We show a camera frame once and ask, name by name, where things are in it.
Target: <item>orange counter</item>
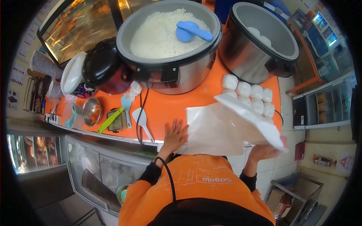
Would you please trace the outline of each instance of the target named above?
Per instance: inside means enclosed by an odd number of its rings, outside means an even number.
[[[147,114],[147,127],[155,140],[164,140],[164,124],[172,124],[174,119],[183,120],[183,126],[186,125],[186,108],[187,107],[197,107],[205,106],[216,101],[213,99],[215,95],[221,94],[223,88],[221,87],[222,77],[224,74],[228,73],[227,70],[223,67],[220,62],[219,54],[216,54],[216,60],[213,65],[212,70],[209,72],[209,75],[196,89],[181,95],[165,95],[160,94],[152,89],[148,93],[146,104],[144,110]],[[273,91],[273,101],[272,103],[275,106],[275,110],[281,112],[280,104],[280,93],[278,79],[276,76],[271,77],[265,83],[261,84],[262,87],[268,87]],[[146,95],[147,89],[142,90],[142,99]],[[84,125],[82,129],[93,131],[97,133],[97,129],[102,125],[106,120],[106,114],[112,108],[121,107],[121,97],[123,94],[118,95],[108,95],[102,91],[97,91],[94,95],[96,97],[102,108],[103,116],[98,121],[98,123],[93,127],[88,127]],[[140,96],[136,97],[136,100],[132,103],[130,109],[131,116],[131,129],[120,130],[119,133],[112,133],[107,131],[103,132],[104,134],[127,137],[127,138],[137,138],[136,135],[136,121],[132,118],[132,112],[140,107]],[[60,104],[56,108],[57,115],[63,115],[64,107],[67,103],[64,102],[64,97]],[[83,105],[85,99],[78,98],[76,104]],[[54,109],[52,102],[47,101],[45,107],[45,113],[50,113]],[[273,121],[279,131],[281,131],[281,117],[275,113],[273,116]],[[146,133],[142,132],[143,138],[148,139]]]

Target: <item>orange shirt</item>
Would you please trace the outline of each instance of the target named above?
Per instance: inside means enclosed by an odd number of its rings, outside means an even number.
[[[230,163],[221,156],[182,155],[167,164],[175,186],[176,200],[207,198],[231,202],[259,214],[275,225],[275,219],[256,189],[250,189],[236,176]],[[127,189],[118,224],[147,225],[172,203],[170,179],[165,167],[154,185],[139,180]]]

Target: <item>power strip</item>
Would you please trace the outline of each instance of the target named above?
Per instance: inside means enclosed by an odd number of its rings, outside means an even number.
[[[60,125],[62,123],[62,117],[60,115],[45,114],[45,122]]]

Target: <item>electric cord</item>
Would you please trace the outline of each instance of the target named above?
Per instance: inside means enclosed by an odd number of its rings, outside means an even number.
[[[138,122],[139,122],[139,119],[141,117],[141,113],[143,111],[143,108],[144,108],[144,105],[146,104],[146,100],[147,100],[147,96],[148,96],[148,91],[150,89],[147,88],[147,92],[146,92],[146,96],[144,97],[144,101],[143,101],[143,104],[142,104],[142,94],[139,95],[139,99],[140,99],[140,107],[141,107],[141,111],[139,113],[139,116],[137,118],[137,123],[136,123],[136,134],[137,134],[137,139],[138,139],[138,142],[143,146],[143,142],[142,142],[142,129],[141,129],[141,126],[138,125]]]
[[[166,171],[168,173],[168,177],[170,178],[170,184],[171,184],[171,190],[172,190],[172,203],[174,204],[174,206],[176,206],[176,192],[175,192],[175,185],[173,184],[173,179],[172,179],[172,175],[170,172],[170,169],[168,168],[166,162],[161,158],[161,157],[156,157],[154,163],[156,164],[157,160],[161,160],[161,162],[163,163],[163,165],[166,168]]]
[[[282,116],[282,114],[280,114],[279,113],[279,111],[277,111],[277,110],[274,110],[275,112],[277,112],[278,113],[278,115],[280,115],[280,118],[282,118],[282,127],[283,127],[283,125],[284,125],[284,119],[283,119],[283,116]]]

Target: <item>white rice paddle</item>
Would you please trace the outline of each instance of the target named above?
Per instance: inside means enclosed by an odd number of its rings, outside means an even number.
[[[141,116],[139,118],[138,124],[143,127],[143,129],[146,132],[146,134],[147,134],[148,138],[150,139],[150,141],[152,143],[154,143],[155,140],[153,139],[151,133],[147,129],[147,125],[146,125],[146,123],[147,123],[147,115],[146,115],[146,112],[144,111],[144,109],[142,110],[142,113],[141,113],[141,108],[137,108],[134,112],[132,112],[132,117],[137,122],[138,116],[140,114],[141,114]]]

